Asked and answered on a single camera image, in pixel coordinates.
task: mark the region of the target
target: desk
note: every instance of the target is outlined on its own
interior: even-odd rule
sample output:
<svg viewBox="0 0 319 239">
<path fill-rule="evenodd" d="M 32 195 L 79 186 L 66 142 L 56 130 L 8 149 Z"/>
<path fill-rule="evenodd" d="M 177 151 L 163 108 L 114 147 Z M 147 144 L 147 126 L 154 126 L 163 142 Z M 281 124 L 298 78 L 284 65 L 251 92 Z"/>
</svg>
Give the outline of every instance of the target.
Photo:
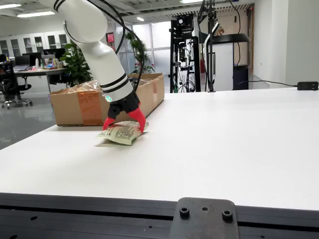
<svg viewBox="0 0 319 239">
<path fill-rule="evenodd" d="M 319 91 L 166 94 L 132 146 L 53 126 L 0 151 L 0 192 L 319 210 Z"/>
<path fill-rule="evenodd" d="M 65 72 L 65 69 L 41 69 L 38 71 L 17 71 L 14 72 L 16 77 L 29 77 L 29 76 L 46 76 L 48 81 L 49 92 L 51 93 L 49 75 L 59 75 Z"/>
</svg>

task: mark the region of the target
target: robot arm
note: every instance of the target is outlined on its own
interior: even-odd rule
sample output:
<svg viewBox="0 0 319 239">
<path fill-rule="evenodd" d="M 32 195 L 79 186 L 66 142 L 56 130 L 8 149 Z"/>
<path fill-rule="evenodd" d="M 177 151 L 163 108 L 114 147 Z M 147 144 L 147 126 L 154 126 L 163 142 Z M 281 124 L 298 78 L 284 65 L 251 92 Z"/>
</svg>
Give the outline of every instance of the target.
<svg viewBox="0 0 319 239">
<path fill-rule="evenodd" d="M 139 98 L 113 49 L 100 41 L 105 37 L 108 27 L 104 14 L 86 0 L 39 2 L 63 15 L 65 33 L 81 48 L 94 79 L 99 82 L 105 99 L 110 102 L 103 130 L 114 122 L 121 111 L 125 111 L 140 123 L 143 132 L 146 120 L 139 107 Z"/>
</svg>

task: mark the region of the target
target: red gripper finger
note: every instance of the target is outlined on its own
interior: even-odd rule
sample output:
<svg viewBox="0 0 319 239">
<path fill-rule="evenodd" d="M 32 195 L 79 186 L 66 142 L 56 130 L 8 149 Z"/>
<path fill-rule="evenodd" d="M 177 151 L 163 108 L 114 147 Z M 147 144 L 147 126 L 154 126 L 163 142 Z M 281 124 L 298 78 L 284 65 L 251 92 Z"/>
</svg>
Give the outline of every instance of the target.
<svg viewBox="0 0 319 239">
<path fill-rule="evenodd" d="M 109 118 L 107 117 L 105 122 L 104 122 L 104 125 L 103 125 L 103 130 L 106 130 L 108 128 L 108 126 L 114 122 L 115 119 L 112 119 L 112 118 Z"/>
<path fill-rule="evenodd" d="M 128 115 L 140 123 L 140 130 L 141 130 L 141 133 L 143 133 L 146 119 L 140 107 L 138 107 L 136 110 L 132 112 L 129 112 Z"/>
</svg>

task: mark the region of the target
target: cardboard box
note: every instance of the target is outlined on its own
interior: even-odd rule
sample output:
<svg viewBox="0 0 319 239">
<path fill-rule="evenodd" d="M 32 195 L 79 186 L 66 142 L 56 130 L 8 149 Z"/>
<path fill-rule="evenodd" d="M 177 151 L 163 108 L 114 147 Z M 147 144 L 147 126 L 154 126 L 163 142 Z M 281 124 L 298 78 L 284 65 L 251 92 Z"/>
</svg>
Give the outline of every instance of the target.
<svg viewBox="0 0 319 239">
<path fill-rule="evenodd" d="M 141 111 L 148 116 L 164 99 L 164 78 L 162 74 L 142 74 L 137 95 Z M 72 88 L 52 92 L 51 103 L 57 125 L 87 126 L 103 125 L 110 103 L 102 96 L 97 81 L 90 81 Z M 115 122 L 133 120 L 121 112 Z"/>
</svg>

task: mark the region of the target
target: potted plant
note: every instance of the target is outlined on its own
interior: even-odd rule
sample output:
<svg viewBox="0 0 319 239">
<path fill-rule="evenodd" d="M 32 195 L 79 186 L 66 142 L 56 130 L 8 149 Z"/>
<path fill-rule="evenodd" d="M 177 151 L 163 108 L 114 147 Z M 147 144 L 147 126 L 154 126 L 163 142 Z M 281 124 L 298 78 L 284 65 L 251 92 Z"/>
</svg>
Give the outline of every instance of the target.
<svg viewBox="0 0 319 239">
<path fill-rule="evenodd" d="M 131 74 L 137 74 L 141 70 L 141 63 L 144 57 L 144 67 L 143 67 L 143 73 L 153 73 L 154 71 L 154 64 L 151 66 L 146 66 L 146 63 L 150 62 L 150 56 L 147 53 L 147 48 L 144 42 L 140 44 L 140 42 L 134 37 L 134 35 L 131 32 L 127 32 L 125 34 L 125 38 L 129 41 L 133 54 L 135 59 L 138 61 L 138 63 L 135 63 L 134 65 L 134 71 Z"/>
<path fill-rule="evenodd" d="M 68 74 L 67 84 L 70 87 L 91 81 L 92 75 L 89 72 L 90 67 L 85 61 L 83 53 L 74 42 L 65 45 L 66 52 L 60 58 L 60 61 L 67 63 L 65 72 Z"/>
</svg>

